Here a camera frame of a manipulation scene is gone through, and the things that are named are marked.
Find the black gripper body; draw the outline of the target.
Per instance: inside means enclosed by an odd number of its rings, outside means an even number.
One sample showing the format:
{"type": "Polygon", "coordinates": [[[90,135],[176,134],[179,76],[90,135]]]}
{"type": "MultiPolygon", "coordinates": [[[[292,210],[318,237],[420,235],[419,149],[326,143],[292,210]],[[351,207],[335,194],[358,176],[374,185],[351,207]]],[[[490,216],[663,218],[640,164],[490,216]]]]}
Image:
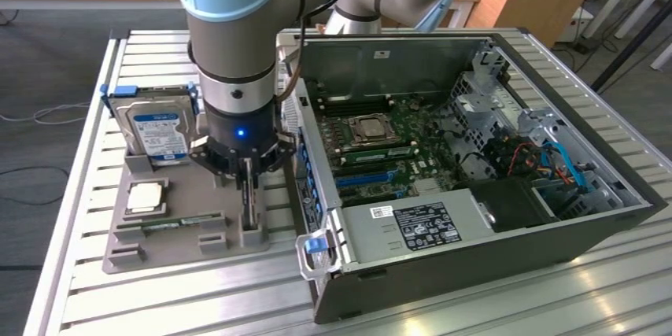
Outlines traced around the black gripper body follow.
{"type": "Polygon", "coordinates": [[[210,137],[240,157],[252,157],[252,149],[266,151],[278,141],[275,130],[275,105],[266,105],[250,113],[226,113],[206,105],[210,137]]]}

